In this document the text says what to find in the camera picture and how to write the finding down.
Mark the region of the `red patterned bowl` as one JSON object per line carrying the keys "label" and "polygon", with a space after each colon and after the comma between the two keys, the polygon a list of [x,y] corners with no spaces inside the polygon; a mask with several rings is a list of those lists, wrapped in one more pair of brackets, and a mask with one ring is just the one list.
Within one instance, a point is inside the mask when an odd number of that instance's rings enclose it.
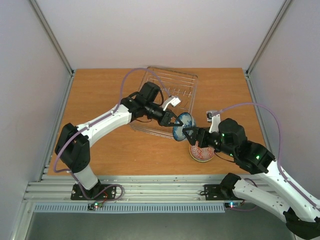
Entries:
{"label": "red patterned bowl", "polygon": [[211,147],[198,148],[195,149],[194,145],[189,145],[189,154],[190,155],[214,155],[214,149]]}

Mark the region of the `blue floral bowl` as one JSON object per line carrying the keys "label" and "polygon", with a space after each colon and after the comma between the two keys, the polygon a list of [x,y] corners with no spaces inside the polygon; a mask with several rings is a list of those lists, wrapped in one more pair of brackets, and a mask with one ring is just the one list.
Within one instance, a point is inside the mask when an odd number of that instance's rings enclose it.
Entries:
{"label": "blue floral bowl", "polygon": [[182,126],[174,126],[172,128],[173,139],[181,142],[187,139],[183,133],[184,128],[192,128],[196,126],[195,118],[188,112],[183,112],[178,116],[178,119],[183,123]]}

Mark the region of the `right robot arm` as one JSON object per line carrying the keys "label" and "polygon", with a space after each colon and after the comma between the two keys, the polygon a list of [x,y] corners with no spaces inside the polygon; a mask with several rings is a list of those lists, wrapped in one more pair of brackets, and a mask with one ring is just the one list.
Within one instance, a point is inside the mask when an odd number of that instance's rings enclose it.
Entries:
{"label": "right robot arm", "polygon": [[278,165],[276,157],[263,145],[248,140],[245,129],[227,118],[217,126],[184,127],[183,134],[191,145],[212,147],[233,158],[233,162],[251,175],[267,183],[277,195],[250,185],[234,173],[228,173],[219,184],[226,200],[249,201],[277,216],[296,236],[312,240],[320,235],[319,204],[307,199],[308,193]]}

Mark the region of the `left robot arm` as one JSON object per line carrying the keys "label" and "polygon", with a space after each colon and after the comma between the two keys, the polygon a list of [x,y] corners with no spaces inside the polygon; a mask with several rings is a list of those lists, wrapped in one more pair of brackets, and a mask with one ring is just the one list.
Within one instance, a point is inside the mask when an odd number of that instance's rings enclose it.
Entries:
{"label": "left robot arm", "polygon": [[176,107],[181,100],[171,95],[157,104],[155,100],[158,95],[163,95],[160,87],[148,81],[140,91],[122,98],[114,108],[104,114],[86,123],[77,126],[68,123],[62,128],[54,152],[81,184],[83,194],[89,199],[96,199],[101,193],[99,180],[90,167],[90,149],[98,140],[142,117],[155,120],[161,127],[183,125],[169,109],[169,106]]}

